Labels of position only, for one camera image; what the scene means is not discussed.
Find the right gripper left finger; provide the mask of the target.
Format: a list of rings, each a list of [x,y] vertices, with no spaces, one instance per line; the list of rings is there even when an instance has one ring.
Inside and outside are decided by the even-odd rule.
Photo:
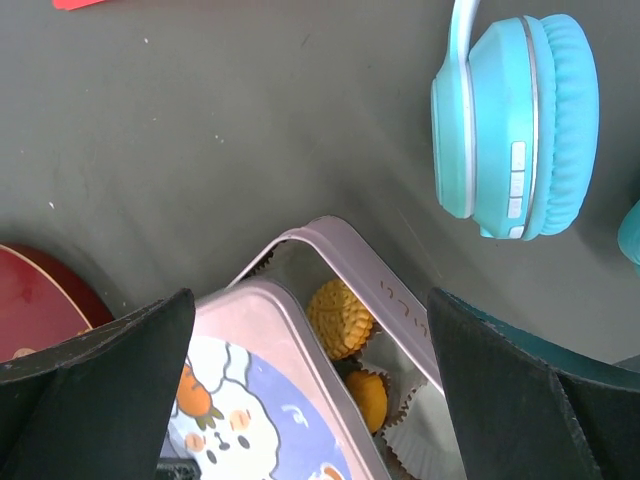
[[[194,319],[182,289],[2,363],[2,478],[154,478]]]

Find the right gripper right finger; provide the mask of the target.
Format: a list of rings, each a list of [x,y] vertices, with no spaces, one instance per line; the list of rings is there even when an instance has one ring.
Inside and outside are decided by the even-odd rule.
[[[636,479],[639,373],[431,290],[431,339],[470,479]]]

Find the silver tin lid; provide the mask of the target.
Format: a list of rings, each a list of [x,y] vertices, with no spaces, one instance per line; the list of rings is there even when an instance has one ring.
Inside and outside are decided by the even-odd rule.
[[[163,449],[203,479],[386,479],[293,295],[269,280],[199,300]]]

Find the orange round dotted cookie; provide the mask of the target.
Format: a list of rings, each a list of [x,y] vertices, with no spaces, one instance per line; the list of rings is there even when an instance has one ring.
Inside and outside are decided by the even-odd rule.
[[[374,316],[340,278],[326,282],[312,295],[306,315],[333,361],[360,351],[375,324]]]

